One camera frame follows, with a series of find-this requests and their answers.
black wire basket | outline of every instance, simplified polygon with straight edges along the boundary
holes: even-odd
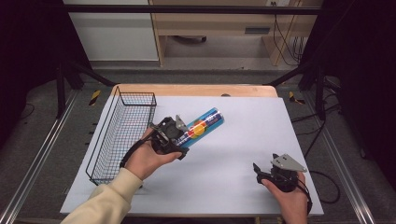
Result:
[[[153,92],[121,92],[117,87],[85,172],[95,185],[108,184],[120,170],[128,149],[152,122],[157,101]]]

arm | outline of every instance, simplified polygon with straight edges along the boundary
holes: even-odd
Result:
[[[120,223],[131,209],[132,198],[142,185],[142,180],[180,156],[181,152],[157,154],[151,142],[147,141],[132,154],[125,168],[120,169],[111,183],[98,186],[90,199],[70,213],[62,223]]]
[[[298,172],[298,178],[305,184],[305,176]],[[307,198],[298,188],[292,192],[282,192],[271,181],[266,179],[262,183],[275,196],[280,205],[280,212],[287,224],[306,224],[307,223]]]

spray can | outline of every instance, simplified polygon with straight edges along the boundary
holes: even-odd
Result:
[[[178,147],[190,147],[224,123],[224,117],[214,107],[187,125],[189,129],[176,140]]]

beige sleeve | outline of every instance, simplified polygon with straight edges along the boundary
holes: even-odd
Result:
[[[70,213],[62,223],[121,223],[131,209],[134,193],[142,180],[121,168],[108,185],[98,186],[90,199]]]

hand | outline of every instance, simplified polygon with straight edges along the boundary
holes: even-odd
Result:
[[[150,134],[151,131],[152,129],[147,129],[142,138]],[[152,148],[151,141],[147,141],[131,155],[125,164],[125,168],[144,180],[160,166],[172,162],[180,156],[181,152],[172,152],[166,155],[157,153]]]
[[[298,178],[305,184],[305,176],[298,172]],[[271,181],[263,179],[262,183],[275,196],[280,205],[282,217],[288,224],[306,224],[307,223],[307,198],[306,195],[296,188],[292,192],[283,192]]]

